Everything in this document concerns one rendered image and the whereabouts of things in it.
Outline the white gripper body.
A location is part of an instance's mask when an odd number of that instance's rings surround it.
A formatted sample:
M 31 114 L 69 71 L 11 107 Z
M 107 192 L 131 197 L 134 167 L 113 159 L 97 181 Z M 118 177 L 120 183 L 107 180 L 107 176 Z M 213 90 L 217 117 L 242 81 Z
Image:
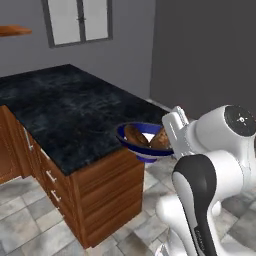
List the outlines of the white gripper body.
M 177 159 L 180 159 L 189 152 L 185 139 L 184 128 L 189 124 L 184 110 L 176 106 L 172 111 L 162 117 L 162 123 L 169 142 Z

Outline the brown bread loaf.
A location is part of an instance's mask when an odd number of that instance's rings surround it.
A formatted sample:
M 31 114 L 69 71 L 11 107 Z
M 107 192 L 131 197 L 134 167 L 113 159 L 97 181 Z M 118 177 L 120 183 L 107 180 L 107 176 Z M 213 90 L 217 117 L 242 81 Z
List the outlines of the brown bread loaf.
M 168 149 L 170 147 L 170 142 L 164 128 L 161 128 L 159 132 L 152 138 L 150 141 L 150 146 L 158 149 Z
M 124 127 L 124 134 L 127 140 L 133 144 L 148 147 L 149 142 L 146 137 L 133 125 L 126 125 Z

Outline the blue and white bowl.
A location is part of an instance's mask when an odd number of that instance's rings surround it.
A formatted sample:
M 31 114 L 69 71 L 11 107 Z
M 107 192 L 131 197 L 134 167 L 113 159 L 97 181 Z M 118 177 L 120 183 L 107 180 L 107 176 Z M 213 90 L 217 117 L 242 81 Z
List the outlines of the blue and white bowl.
M 143 122 L 129 122 L 129 125 L 135 126 L 149 141 L 151 141 L 153 136 L 157 134 L 162 128 L 162 126 L 159 124 Z M 116 128 L 115 135 L 124 147 L 126 147 L 129 151 L 136 155 L 138 160 L 145 163 L 153 163 L 158 159 L 170 157 L 174 154 L 172 148 L 155 149 L 145 146 L 139 146 L 132 142 L 129 142 L 124 132 L 125 126 L 126 123 L 120 124 Z

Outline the wooden counter cabinet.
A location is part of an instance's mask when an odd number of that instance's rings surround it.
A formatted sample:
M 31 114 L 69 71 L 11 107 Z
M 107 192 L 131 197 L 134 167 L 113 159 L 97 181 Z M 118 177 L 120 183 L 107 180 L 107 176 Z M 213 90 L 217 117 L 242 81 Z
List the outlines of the wooden counter cabinet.
M 144 164 L 118 150 L 70 175 L 46 154 L 6 106 L 0 106 L 0 184 L 33 176 L 63 215 L 80 244 L 95 247 L 142 210 Z M 46 174 L 51 170 L 57 181 Z M 51 194 L 55 190 L 61 201 Z

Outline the grey framed window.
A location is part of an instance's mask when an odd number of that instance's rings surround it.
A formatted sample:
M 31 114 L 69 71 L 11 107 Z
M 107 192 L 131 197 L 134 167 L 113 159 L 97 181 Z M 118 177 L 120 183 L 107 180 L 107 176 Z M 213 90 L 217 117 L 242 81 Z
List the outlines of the grey framed window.
M 112 0 L 41 0 L 50 48 L 111 40 Z

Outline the wooden wall shelf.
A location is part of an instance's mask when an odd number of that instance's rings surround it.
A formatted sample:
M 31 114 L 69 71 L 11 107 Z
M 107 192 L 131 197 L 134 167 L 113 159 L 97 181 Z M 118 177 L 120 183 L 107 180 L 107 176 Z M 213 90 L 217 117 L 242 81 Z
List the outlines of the wooden wall shelf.
M 0 26 L 0 37 L 31 34 L 32 30 L 20 25 Z

